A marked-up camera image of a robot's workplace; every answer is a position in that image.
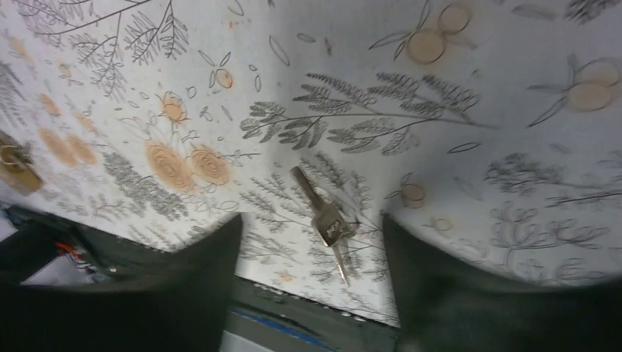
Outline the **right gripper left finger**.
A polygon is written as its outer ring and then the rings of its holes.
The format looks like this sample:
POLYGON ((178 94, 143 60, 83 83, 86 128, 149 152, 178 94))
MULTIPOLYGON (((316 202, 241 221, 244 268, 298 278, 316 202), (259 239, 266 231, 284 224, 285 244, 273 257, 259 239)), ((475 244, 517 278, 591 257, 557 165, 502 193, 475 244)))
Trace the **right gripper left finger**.
POLYGON ((233 295, 241 214, 122 281, 1 284, 3 351, 217 351, 233 295))

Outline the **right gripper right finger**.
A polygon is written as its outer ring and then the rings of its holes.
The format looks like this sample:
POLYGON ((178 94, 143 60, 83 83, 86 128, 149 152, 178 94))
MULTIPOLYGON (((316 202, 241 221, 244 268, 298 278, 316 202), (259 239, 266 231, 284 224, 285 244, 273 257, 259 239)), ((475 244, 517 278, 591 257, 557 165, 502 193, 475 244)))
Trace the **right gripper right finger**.
POLYGON ((548 287, 464 262, 382 218, 397 351, 619 351, 621 279, 548 287))

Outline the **silver key bunch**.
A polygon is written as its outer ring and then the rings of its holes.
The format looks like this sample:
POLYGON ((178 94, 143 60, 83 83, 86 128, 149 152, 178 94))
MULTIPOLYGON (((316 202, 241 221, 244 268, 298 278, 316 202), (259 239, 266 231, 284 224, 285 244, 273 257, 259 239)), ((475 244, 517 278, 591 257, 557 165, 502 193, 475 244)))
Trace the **silver key bunch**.
POLYGON ((346 219, 335 198, 328 200, 328 196, 332 194, 313 183, 301 167, 293 167, 290 173, 309 200, 313 211, 312 227, 321 239, 322 244, 332 250, 340 277, 345 286, 350 287, 348 239, 354 235, 354 228, 346 219))

